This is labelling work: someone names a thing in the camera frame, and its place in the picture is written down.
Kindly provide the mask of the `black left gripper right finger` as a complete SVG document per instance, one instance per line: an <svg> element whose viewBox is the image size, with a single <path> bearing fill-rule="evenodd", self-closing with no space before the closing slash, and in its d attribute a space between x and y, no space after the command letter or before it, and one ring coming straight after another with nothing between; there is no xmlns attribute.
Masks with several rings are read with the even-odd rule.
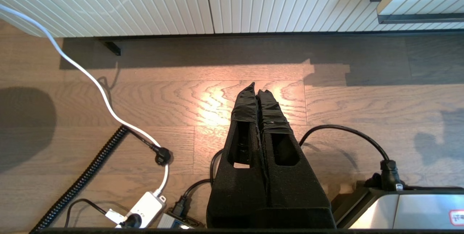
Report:
<svg viewBox="0 0 464 234"><path fill-rule="evenodd" d="M276 229L334 229L331 204L280 104L269 90L257 94L265 173L265 225Z"/></svg>

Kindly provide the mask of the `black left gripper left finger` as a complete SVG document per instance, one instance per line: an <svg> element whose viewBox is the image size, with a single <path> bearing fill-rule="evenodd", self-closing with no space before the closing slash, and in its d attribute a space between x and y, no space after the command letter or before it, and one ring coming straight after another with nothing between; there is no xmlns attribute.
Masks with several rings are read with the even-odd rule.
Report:
<svg viewBox="0 0 464 234"><path fill-rule="evenodd" d="M255 84L237 94L230 128L207 205L207 226L248 229L253 214L266 206Z"/></svg>

